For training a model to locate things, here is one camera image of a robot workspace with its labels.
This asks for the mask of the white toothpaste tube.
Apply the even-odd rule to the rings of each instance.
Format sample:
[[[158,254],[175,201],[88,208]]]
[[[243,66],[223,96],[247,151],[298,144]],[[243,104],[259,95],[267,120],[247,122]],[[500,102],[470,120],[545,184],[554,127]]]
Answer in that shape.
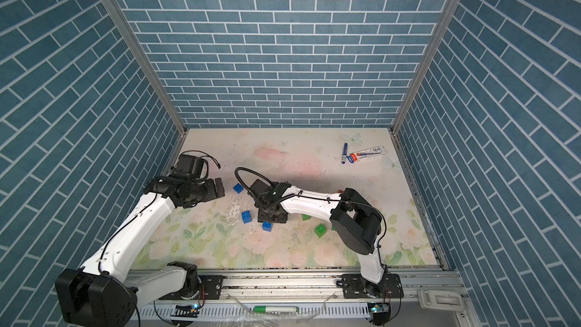
[[[361,151],[355,151],[347,156],[347,160],[354,164],[360,161],[369,160],[374,157],[383,157],[387,154],[387,150],[384,146],[377,146],[373,148],[367,148]]]

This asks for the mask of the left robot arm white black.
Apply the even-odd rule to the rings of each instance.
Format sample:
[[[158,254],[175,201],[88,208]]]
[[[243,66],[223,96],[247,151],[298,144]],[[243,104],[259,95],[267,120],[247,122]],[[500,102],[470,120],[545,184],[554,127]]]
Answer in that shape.
[[[130,284],[125,281],[139,252],[175,209],[225,195],[222,180],[209,177],[212,160],[202,151],[180,154],[168,175],[148,181],[135,208],[104,245],[78,269],[59,275],[55,290],[65,322],[125,326],[141,307],[167,295],[203,306],[207,291],[194,264],[171,262]]]

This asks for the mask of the blue marker pen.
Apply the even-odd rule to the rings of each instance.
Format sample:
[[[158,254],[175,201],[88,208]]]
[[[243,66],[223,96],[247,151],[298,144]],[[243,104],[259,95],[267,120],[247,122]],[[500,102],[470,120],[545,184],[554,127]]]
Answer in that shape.
[[[347,162],[347,156],[348,156],[348,144],[345,142],[343,144],[343,149],[342,149],[342,155],[341,155],[341,163],[345,164]]]

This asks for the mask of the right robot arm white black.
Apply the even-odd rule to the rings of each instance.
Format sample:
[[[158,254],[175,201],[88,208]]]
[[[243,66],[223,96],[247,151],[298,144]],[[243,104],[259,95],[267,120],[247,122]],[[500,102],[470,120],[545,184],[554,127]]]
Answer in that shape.
[[[402,298],[399,277],[387,271],[381,261],[380,239],[387,230],[381,212],[354,189],[325,194],[310,192],[290,183],[256,180],[246,188],[259,211],[259,221],[286,223],[292,213],[330,222],[342,242],[357,254],[360,273],[357,282],[343,285],[351,291],[346,298],[363,293],[371,298]]]

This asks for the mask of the green lego near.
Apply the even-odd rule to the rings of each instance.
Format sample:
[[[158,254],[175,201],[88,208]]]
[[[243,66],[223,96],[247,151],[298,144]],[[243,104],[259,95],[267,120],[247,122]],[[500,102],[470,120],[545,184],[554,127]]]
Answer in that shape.
[[[314,233],[319,239],[322,238],[327,232],[327,227],[322,223],[317,225],[317,227],[314,229]]]

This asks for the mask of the aluminium front rail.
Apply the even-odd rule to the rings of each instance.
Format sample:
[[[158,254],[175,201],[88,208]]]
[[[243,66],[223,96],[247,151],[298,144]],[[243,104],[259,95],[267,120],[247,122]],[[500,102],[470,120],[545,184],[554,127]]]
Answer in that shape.
[[[133,271],[130,284],[153,271]],[[336,281],[343,274],[358,274],[355,269],[289,269],[289,270],[202,270],[199,276],[224,277],[218,300],[205,300],[203,306],[194,301],[160,299],[141,307],[134,321],[162,319],[176,325],[196,322],[278,322],[291,319],[307,322],[311,319],[367,319],[382,325],[405,313],[405,305],[419,312],[434,312],[437,316],[452,317],[460,325],[470,325],[468,294],[456,272],[438,269],[396,269],[402,298],[346,299]],[[457,292],[465,309],[461,313],[425,310],[420,307],[418,291],[433,289]],[[294,306],[299,313],[254,313],[255,306]]]

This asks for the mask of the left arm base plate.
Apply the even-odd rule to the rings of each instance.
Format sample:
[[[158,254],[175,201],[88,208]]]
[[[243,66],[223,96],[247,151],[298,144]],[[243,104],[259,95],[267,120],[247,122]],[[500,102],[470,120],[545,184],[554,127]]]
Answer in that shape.
[[[187,277],[184,286],[180,290],[164,295],[160,300],[218,300],[221,295],[223,281],[224,277],[221,275]]]

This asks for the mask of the green marker on rail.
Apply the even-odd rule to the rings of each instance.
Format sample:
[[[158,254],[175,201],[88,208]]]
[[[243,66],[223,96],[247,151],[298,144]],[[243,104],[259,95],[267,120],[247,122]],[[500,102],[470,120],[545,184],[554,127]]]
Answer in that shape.
[[[299,313],[299,308],[294,306],[255,306],[254,313]]]

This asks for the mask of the small blue lego far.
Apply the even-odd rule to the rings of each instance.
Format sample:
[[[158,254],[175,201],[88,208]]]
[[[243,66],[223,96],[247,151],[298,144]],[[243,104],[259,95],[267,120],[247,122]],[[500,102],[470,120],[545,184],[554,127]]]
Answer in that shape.
[[[235,191],[236,191],[238,194],[242,193],[242,192],[245,190],[245,188],[244,188],[244,187],[243,187],[241,184],[236,184],[236,185],[233,187],[233,189],[234,189],[234,190],[235,190]]]

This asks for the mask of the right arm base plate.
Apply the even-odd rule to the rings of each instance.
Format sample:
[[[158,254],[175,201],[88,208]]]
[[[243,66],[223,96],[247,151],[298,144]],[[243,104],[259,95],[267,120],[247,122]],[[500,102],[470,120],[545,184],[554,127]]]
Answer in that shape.
[[[404,293],[399,275],[386,273],[379,283],[364,279],[360,274],[343,274],[336,281],[346,299],[402,298]]]

